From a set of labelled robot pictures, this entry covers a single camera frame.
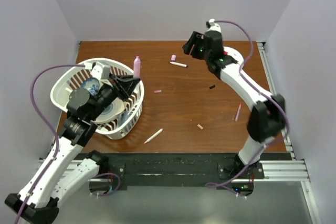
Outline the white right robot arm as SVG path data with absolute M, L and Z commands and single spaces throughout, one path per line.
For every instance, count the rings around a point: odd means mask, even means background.
M 244 59 L 240 52 L 223 46 L 218 31 L 194 31 L 184 44 L 183 51 L 195 59 L 204 60 L 208 70 L 229 85 L 250 109 L 247 123 L 248 138 L 236 154 L 231 175 L 246 178 L 253 171 L 264 148 L 285 127 L 281 111 L 285 108 L 282 95 L 273 95 L 261 88 L 241 69 Z

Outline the pink highlighter pen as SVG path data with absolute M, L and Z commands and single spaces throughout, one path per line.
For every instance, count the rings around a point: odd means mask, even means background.
M 140 78 L 140 71 L 141 71 L 141 60 L 140 56 L 136 55 L 136 58 L 133 62 L 133 77 L 134 78 Z

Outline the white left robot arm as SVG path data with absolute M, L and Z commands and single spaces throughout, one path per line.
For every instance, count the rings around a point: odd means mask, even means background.
M 97 93 L 84 87 L 69 94 L 67 119 L 44 162 L 18 193 L 9 194 L 5 204 L 16 213 L 15 223 L 23 218 L 28 223 L 53 223 L 60 205 L 88 179 L 103 178 L 109 173 L 108 158 L 92 151 L 70 174 L 68 165 L 86 146 L 97 129 L 95 120 L 115 100 L 126 101 L 141 83 L 132 75 L 104 79 Z

